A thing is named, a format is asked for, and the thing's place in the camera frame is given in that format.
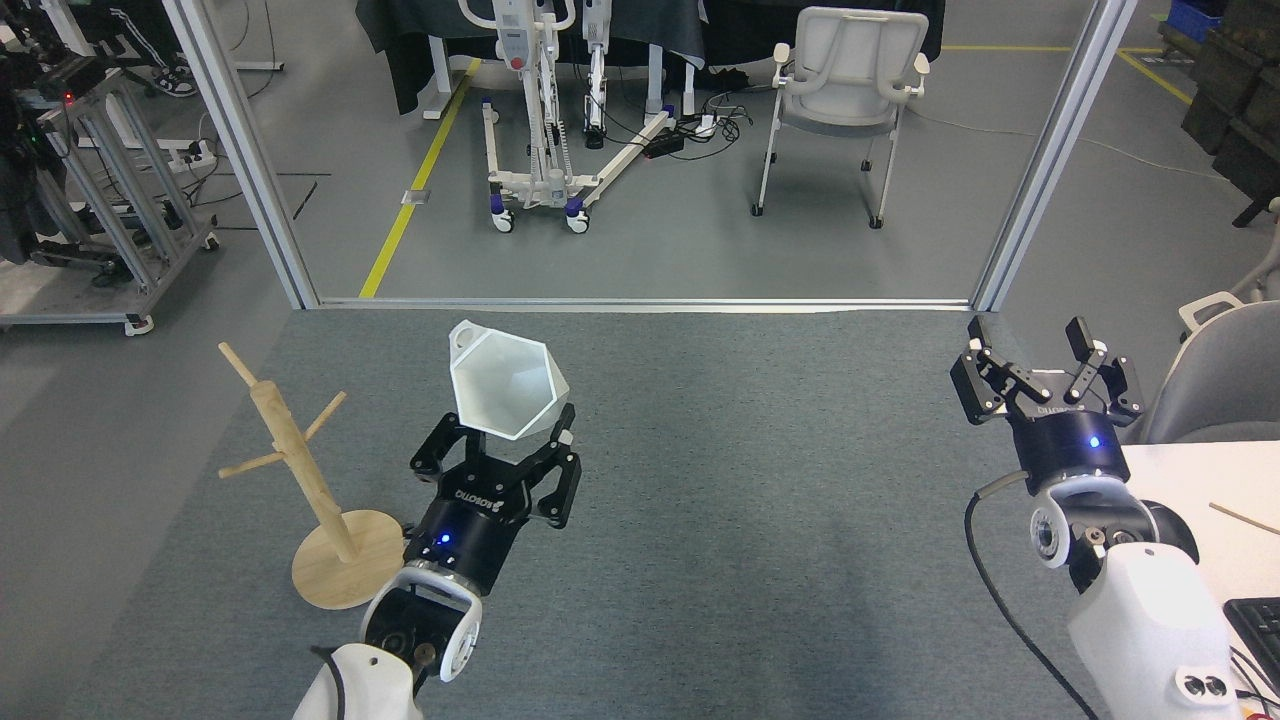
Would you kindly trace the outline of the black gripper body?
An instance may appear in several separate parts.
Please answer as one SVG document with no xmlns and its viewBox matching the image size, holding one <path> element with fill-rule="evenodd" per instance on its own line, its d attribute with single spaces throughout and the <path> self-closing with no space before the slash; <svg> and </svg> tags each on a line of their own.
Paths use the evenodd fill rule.
<svg viewBox="0 0 1280 720">
<path fill-rule="evenodd" d="M 1083 406 L 1046 407 L 1023 397 L 1007 401 L 1005 407 L 1029 492 L 1039 492 L 1065 477 L 1130 479 L 1116 432 L 1132 424 L 1130 415 Z"/>
<path fill-rule="evenodd" d="M 408 533 L 404 561 L 433 562 L 476 594 L 490 594 L 530 516 L 530 492 L 517 470 L 512 462 L 483 457 L 443 473 L 435 498 Z"/>
</svg>

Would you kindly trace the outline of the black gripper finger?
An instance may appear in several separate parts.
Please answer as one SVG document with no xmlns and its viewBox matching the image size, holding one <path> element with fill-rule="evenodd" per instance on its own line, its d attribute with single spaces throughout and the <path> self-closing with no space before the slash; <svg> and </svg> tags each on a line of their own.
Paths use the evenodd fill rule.
<svg viewBox="0 0 1280 720">
<path fill-rule="evenodd" d="M 1029 370 L 997 354 L 987 331 L 982 315 L 969 320 L 968 345 L 948 372 L 965 418 L 973 425 L 1006 414 L 1019 395 L 1042 404 L 1042 384 Z"/>
<path fill-rule="evenodd" d="M 570 520 L 576 489 L 581 477 L 580 455 L 571 447 L 570 432 L 576 407 L 566 404 L 552 427 L 548 441 L 518 464 L 518 479 L 526 492 L 531 491 L 549 473 L 558 470 L 556 488 L 536 502 L 531 501 L 529 514 L 544 519 L 554 529 L 564 529 Z"/>
<path fill-rule="evenodd" d="M 1107 419 L 1139 419 L 1147 402 L 1129 357 L 1114 354 L 1097 340 L 1083 316 L 1074 316 L 1065 325 L 1065 334 L 1078 368 L 1070 373 L 1071 382 L 1062 400 L 1103 413 Z"/>
<path fill-rule="evenodd" d="M 471 468 L 483 455 L 483 432 L 465 425 L 457 413 L 445 413 L 411 457 L 412 473 L 420 480 L 439 480 L 447 473 L 443 462 L 460 441 L 465 441 L 462 465 Z"/>
</svg>

